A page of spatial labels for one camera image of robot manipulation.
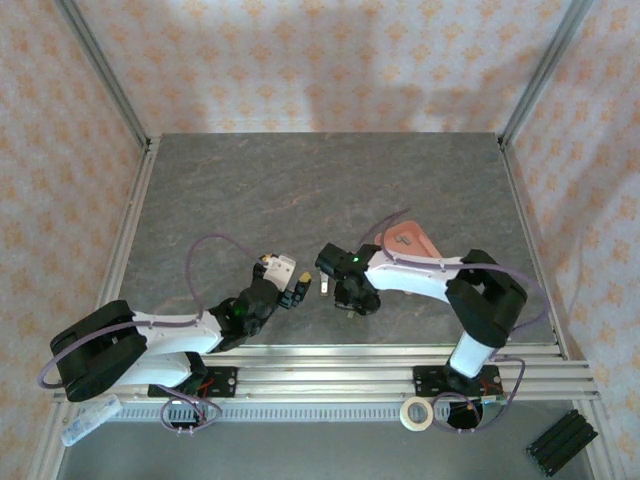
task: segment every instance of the small white object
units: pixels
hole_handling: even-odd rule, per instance
[[[458,345],[449,358],[449,364],[456,372],[467,378],[474,378],[495,349],[475,340],[467,332],[462,334]]]
[[[262,278],[269,280],[278,287],[278,290],[284,292],[287,285],[289,285],[291,277],[293,276],[293,271],[296,268],[296,261],[285,255],[280,255],[279,257],[272,255],[267,259],[265,267],[266,271]]]
[[[70,447],[93,432],[96,428],[122,410],[118,397],[109,395],[103,401],[96,403],[82,412],[64,429],[60,440],[65,447]]]
[[[427,412],[424,422],[417,423],[409,418],[409,408],[412,405],[421,405]],[[422,432],[433,423],[433,406],[422,397],[411,397],[400,407],[400,422],[407,430],[412,432]]]
[[[329,275],[324,272],[320,272],[320,296],[329,296]]]

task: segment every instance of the orange object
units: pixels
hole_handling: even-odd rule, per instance
[[[376,236],[376,245],[380,245],[382,234]],[[416,255],[419,257],[442,258],[433,242],[429,240],[420,225],[414,221],[399,223],[387,230],[384,237],[385,246],[396,253]]]

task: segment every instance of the patterned wallpaper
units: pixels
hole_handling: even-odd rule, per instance
[[[79,0],[147,133],[501,131],[570,0]]]
[[[629,478],[640,478],[640,4],[599,1],[515,150]]]
[[[0,1],[0,478],[48,413],[49,340],[95,306],[139,149],[52,0]]]

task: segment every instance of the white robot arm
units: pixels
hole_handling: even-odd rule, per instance
[[[465,331],[448,365],[464,378],[476,377],[493,352],[506,344],[527,300],[524,289],[502,272],[455,268],[496,263],[481,250],[471,250],[464,258],[395,252],[393,258],[400,262],[377,245],[362,245],[354,254],[329,243],[318,255],[316,267],[336,281],[336,306],[362,315],[378,310],[380,290],[411,292],[451,304]]]
[[[253,267],[251,286],[237,298],[194,315],[160,316],[134,312],[115,300],[51,341],[54,356],[105,327],[128,328],[98,334],[57,362],[61,386],[72,402],[88,400],[113,386],[198,385],[206,374],[201,354],[230,350],[258,334],[278,307],[296,307],[304,299],[311,275],[305,272],[293,290],[287,287],[296,267],[284,255],[265,255]]]

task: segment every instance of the tape roll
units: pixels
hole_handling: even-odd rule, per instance
[[[412,405],[422,405],[427,412],[427,418],[424,422],[416,423],[409,418],[409,408]],[[411,397],[400,407],[400,422],[407,430],[412,432],[422,432],[433,423],[433,406],[422,397]]]

